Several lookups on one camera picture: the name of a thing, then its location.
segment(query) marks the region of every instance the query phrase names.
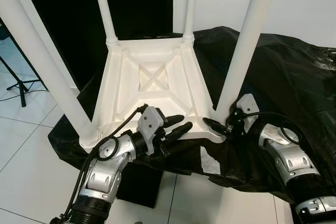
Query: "white tile floor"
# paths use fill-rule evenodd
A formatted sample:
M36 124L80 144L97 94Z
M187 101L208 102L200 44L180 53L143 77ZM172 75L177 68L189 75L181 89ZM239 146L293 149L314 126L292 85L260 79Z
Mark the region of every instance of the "white tile floor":
M0 100L17 94L17 89L4 89L11 83L7 74L0 73ZM25 108L19 98L0 102L1 223L49 223L64 211L78 171L58 159L47 138L61 116L48 92L27 94ZM172 173L164 173L155 209L116 200L107 224L137 221L292 223L288 204L271 194L242 193L200 175Z

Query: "black tarp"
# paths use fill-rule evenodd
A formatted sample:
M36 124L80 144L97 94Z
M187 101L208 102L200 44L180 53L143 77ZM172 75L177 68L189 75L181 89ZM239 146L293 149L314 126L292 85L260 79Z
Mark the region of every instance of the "black tarp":
M227 27L195 32L194 50L214 107L222 91L239 33ZM92 117L101 73L79 95ZM336 185L336 67L335 54L300 39L261 34L240 94L252 93L260 111L282 113L295 120L307 139L301 147L310 156L327 185ZM85 157L78 136L63 117L49 135L59 157L79 167ZM204 174L200 148L220 163L220 175L206 174L221 186L241 191L270 192L288 202L288 192L273 159L248 137L215 144L206 139L183 140L179 152L167 159L144 156L137 164L180 174ZM123 180L132 180L135 168Z

